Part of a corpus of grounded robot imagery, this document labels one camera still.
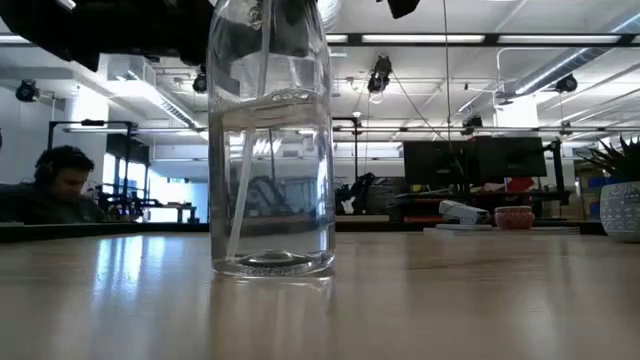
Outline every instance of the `table surface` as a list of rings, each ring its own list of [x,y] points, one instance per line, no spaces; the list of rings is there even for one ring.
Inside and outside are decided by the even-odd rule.
[[[254,280],[199,234],[0,246],[0,359],[640,359],[640,246],[337,240],[332,273]]]

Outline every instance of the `potted plant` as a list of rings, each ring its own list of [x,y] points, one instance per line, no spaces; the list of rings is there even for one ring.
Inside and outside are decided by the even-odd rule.
[[[620,151],[600,141],[604,151],[591,149],[586,158],[620,183],[605,185],[600,194],[600,220],[609,236],[624,242],[640,242],[640,137]]]

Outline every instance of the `glass bottle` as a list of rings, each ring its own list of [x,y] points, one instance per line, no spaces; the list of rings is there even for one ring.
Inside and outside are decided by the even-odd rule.
[[[214,269],[326,269],[335,244],[331,77],[316,1],[221,0],[208,51]]]

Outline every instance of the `white patterned pot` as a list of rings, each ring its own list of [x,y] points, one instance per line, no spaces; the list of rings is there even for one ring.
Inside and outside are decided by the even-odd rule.
[[[640,242],[640,181],[604,186],[600,194],[600,220],[614,239]]]

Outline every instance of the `black hair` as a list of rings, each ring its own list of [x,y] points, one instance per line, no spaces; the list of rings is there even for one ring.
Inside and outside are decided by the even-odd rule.
[[[63,169],[93,171],[95,165],[77,147],[64,145],[45,150],[36,162],[36,185],[50,186]]]

